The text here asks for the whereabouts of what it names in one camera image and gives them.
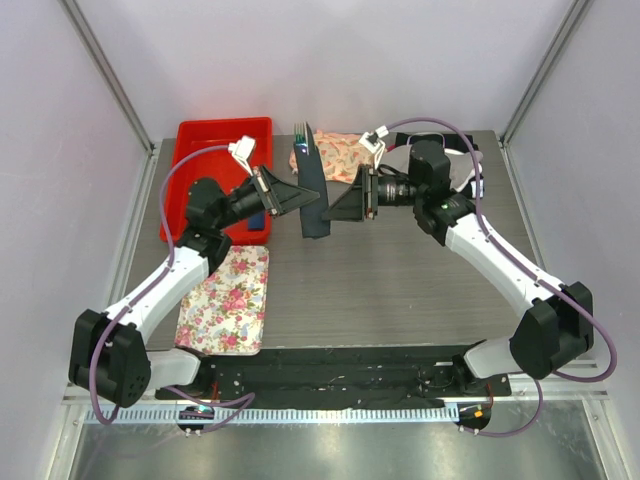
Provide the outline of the iridescent rainbow fork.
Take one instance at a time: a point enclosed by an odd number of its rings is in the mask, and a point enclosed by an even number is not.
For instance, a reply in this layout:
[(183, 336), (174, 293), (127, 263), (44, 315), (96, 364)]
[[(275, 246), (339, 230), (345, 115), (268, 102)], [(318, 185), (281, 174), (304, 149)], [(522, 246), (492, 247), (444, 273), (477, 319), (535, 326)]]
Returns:
[(294, 147), (302, 152), (308, 151), (307, 125), (305, 122), (295, 123), (293, 126)]

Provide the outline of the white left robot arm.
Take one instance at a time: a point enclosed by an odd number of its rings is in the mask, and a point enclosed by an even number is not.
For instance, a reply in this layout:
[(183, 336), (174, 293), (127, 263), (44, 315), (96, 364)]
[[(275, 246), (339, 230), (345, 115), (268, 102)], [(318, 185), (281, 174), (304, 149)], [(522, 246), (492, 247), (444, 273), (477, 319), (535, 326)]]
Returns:
[(150, 352), (147, 342), (166, 315), (223, 263), (232, 241), (228, 227), (265, 212), (285, 215), (317, 199), (318, 192), (288, 183), (261, 166), (230, 194), (212, 178), (188, 191), (187, 226), (168, 258), (140, 285), (102, 312), (85, 310), (74, 326), (69, 379), (97, 406), (134, 405), (149, 389), (179, 388), (205, 397), (213, 375), (201, 357), (181, 348)]

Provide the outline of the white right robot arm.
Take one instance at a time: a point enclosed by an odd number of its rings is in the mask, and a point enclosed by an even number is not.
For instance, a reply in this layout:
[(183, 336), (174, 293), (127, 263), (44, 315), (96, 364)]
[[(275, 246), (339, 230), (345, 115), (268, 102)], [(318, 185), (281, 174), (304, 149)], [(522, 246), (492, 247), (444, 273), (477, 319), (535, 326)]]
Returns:
[(594, 329), (590, 290), (567, 285), (530, 262), (477, 213), (472, 200), (451, 185), (451, 169), (465, 161), (436, 141), (409, 150), (408, 170), (362, 165), (355, 179), (324, 213), (329, 221), (363, 221), (381, 206), (410, 206), (420, 229), (458, 254), (507, 300), (520, 322), (510, 337), (471, 346), (451, 371), (457, 391), (472, 395), (489, 377), (523, 372), (541, 380), (588, 352)]

